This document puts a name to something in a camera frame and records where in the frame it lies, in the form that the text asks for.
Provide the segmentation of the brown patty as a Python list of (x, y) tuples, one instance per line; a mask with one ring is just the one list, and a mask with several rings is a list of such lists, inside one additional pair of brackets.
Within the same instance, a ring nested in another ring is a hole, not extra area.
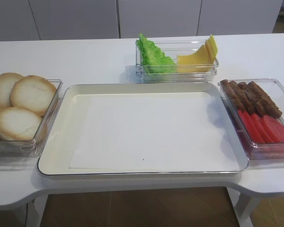
[(276, 104), (272, 101), (270, 96), (254, 81), (248, 83), (248, 87), (252, 90), (252, 92), (259, 99), (262, 104), (266, 115), (269, 115), (275, 119), (278, 119), (282, 116), (282, 112), (276, 106)]
[(225, 79), (220, 81), (221, 87), (224, 90), (226, 96), (231, 100), (232, 104), (236, 107), (237, 110), (241, 110), (242, 112), (246, 111), (243, 103), (231, 87), (230, 83)]
[(247, 85), (246, 82), (240, 82), (238, 86), (244, 91), (247, 98), (247, 101), (244, 101), (243, 104), (249, 115), (257, 114), (260, 117), (263, 117), (266, 112), (260, 102), (260, 99), (255, 95), (252, 89)]
[(240, 109), (242, 112), (247, 111), (248, 114), (253, 114), (255, 112), (255, 108), (248, 100), (244, 90), (241, 89), (235, 81), (229, 82), (229, 85), (238, 97), (237, 108)]

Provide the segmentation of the brown patty leftmost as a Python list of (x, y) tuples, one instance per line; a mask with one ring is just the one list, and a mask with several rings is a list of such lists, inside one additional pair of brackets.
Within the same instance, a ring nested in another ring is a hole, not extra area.
[(242, 112), (246, 111), (243, 103), (231, 87), (230, 83), (225, 79), (220, 81), (221, 87), (224, 90), (226, 96), (231, 100), (232, 104), (236, 107), (237, 110), (241, 110)]

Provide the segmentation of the front yellow cheese slice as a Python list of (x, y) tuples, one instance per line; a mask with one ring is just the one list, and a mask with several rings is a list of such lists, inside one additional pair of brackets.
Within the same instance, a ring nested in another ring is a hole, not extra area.
[(210, 46), (202, 45), (195, 53), (190, 55), (177, 56), (177, 72), (208, 72), (209, 65), (212, 65), (215, 55)]

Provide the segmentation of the red tomato slice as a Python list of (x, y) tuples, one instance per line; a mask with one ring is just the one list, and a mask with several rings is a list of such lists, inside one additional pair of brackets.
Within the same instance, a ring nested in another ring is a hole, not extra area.
[(264, 115), (261, 123), (273, 142), (284, 143), (284, 125), (269, 115)]
[(240, 116), (247, 132), (249, 133), (249, 136), (251, 138), (251, 140), (254, 143), (260, 143), (260, 144), (264, 144), (265, 141), (263, 140), (263, 138), (261, 137), (260, 133), (257, 131), (257, 129), (255, 128), (255, 125), (250, 117), (250, 115), (248, 114), (247, 111), (241, 111), (238, 110), (238, 115)]
[(265, 143), (280, 143), (281, 142), (272, 133), (272, 131), (264, 124), (260, 116), (258, 116), (256, 113), (253, 113), (250, 117)]

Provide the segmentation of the clear bun container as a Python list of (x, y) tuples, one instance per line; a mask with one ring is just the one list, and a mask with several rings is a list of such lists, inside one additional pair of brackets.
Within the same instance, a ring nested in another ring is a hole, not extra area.
[(28, 141), (0, 140), (0, 157), (36, 157), (42, 152), (42, 145), (47, 140), (62, 101), (62, 81), (59, 79), (48, 81), (55, 86), (56, 92), (36, 134)]

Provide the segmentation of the brown patty rightmost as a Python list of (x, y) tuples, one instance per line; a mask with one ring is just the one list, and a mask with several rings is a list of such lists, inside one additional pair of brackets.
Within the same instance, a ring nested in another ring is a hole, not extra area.
[(282, 112), (276, 106), (276, 104), (272, 101), (270, 96), (254, 81), (248, 83), (248, 87), (252, 90), (252, 92), (259, 99), (262, 104), (266, 115), (269, 115), (275, 119), (278, 119), (282, 116)]

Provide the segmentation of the clear lettuce cheese container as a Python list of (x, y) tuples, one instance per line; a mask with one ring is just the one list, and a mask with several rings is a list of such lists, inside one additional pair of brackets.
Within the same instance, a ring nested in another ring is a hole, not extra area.
[(217, 74), (219, 62), (214, 59), (212, 64), (179, 64), (179, 56), (194, 54), (199, 50), (208, 50), (206, 40), (169, 40), (155, 41), (156, 47), (174, 61), (173, 65), (145, 65), (143, 54), (136, 45), (136, 74), (142, 83), (163, 83), (163, 82), (210, 82)]

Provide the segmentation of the white metal tray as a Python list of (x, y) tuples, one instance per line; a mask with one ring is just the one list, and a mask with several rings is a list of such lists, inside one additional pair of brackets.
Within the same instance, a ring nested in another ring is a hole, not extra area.
[(47, 176), (229, 174), (247, 157), (208, 82), (69, 87), (37, 167)]

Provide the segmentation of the red tomato slice right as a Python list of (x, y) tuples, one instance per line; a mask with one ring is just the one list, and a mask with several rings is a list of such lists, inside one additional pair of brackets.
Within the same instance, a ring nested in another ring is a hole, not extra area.
[(284, 143), (284, 125), (269, 115), (264, 115), (261, 123), (273, 142)]

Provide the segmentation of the clear meat tomato container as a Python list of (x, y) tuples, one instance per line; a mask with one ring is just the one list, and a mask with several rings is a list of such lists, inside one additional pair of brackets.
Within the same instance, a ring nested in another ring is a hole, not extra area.
[[(279, 110), (282, 112), (282, 116), (278, 120), (282, 125), (284, 125), (284, 87), (276, 79), (237, 79), (232, 80), (237, 84), (240, 82), (254, 81), (258, 84), (272, 99)], [(225, 107), (230, 115), (231, 120), (235, 126), (236, 133), (241, 141), (241, 144), (249, 157), (249, 159), (277, 159), (284, 158), (284, 143), (254, 143), (249, 133), (247, 132), (240, 116), (238, 115), (238, 110), (232, 104), (231, 100), (224, 93), (223, 88), (220, 86), (220, 93)]]

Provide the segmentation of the red tomato slice left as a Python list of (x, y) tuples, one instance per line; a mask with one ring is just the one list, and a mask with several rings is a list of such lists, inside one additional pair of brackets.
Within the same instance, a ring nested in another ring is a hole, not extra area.
[(238, 110), (238, 115), (240, 116), (247, 132), (249, 133), (249, 136), (251, 138), (251, 140), (254, 143), (260, 143), (260, 144), (264, 144), (265, 141), (263, 140), (263, 138), (261, 137), (260, 133), (257, 131), (257, 129), (255, 128), (255, 125), (250, 117), (250, 115), (248, 114), (247, 111), (241, 111)]

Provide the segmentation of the green lettuce leaf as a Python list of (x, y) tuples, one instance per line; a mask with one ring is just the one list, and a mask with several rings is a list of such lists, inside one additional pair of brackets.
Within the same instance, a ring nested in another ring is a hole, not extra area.
[(148, 74), (175, 73), (176, 64), (171, 57), (165, 53), (151, 40), (143, 34), (139, 34), (136, 45), (142, 57), (141, 65)]

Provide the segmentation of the red tomato slice middle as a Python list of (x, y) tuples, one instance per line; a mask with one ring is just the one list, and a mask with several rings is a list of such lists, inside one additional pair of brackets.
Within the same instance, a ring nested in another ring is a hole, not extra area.
[(258, 116), (256, 113), (253, 113), (250, 117), (265, 143), (280, 143), (281, 142), (272, 133), (272, 131), (264, 124), (260, 116)]

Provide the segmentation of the rear yellow cheese slices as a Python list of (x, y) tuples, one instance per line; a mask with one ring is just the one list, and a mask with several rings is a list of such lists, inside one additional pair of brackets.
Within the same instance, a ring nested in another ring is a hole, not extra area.
[(218, 48), (213, 35), (210, 35), (209, 38), (205, 41), (205, 48), (212, 61), (214, 61), (218, 53)]

